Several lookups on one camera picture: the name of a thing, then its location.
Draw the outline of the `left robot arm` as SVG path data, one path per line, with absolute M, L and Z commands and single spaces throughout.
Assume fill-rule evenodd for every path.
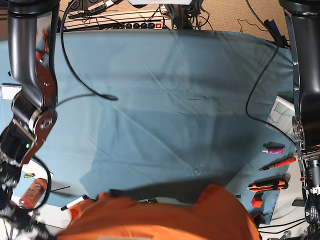
M 293 63 L 297 158 L 306 193 L 304 216 L 308 240 L 320 238 L 320 2 L 281 0 Z

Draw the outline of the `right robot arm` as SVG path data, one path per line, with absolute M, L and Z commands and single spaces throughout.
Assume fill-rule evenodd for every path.
M 13 117 L 0 135 L 0 217 L 20 237 L 31 240 L 53 236 L 11 198 L 23 166 L 36 158 L 57 121 L 54 57 L 59 7 L 57 0 L 10 0 L 7 9 L 10 73 L 21 90 L 12 99 Z

